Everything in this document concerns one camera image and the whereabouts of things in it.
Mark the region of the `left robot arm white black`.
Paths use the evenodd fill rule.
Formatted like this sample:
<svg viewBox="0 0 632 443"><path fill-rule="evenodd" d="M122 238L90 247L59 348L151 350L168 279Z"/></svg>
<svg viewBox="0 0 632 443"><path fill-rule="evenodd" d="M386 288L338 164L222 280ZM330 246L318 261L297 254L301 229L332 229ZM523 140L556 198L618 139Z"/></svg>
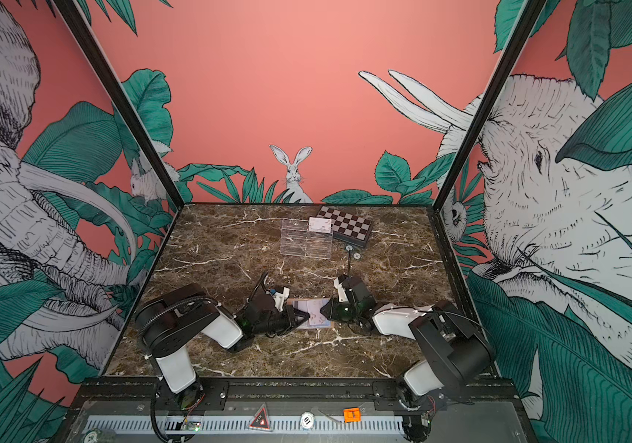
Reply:
<svg viewBox="0 0 632 443"><path fill-rule="evenodd" d="M308 322L310 314L286 303L287 287L269 289L260 278L235 315L198 284L188 284L142 306L135 318L139 347L174 394L199 389L188 343L202 334L237 353L259 335L278 337Z"/></svg>

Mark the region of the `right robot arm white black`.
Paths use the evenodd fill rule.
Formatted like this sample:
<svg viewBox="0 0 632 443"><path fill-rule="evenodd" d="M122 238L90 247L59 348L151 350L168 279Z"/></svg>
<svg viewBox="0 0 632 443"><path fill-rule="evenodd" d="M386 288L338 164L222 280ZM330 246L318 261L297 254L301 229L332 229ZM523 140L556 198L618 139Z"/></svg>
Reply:
<svg viewBox="0 0 632 443"><path fill-rule="evenodd" d="M321 309L326 319L357 326L362 334L397 336L417 343L424 359L395 380L397 402L413 411L433 394L457 393L492 366L494 347L483 327L442 301L414 308L380 303L356 277L334 279L337 297Z"/></svg>

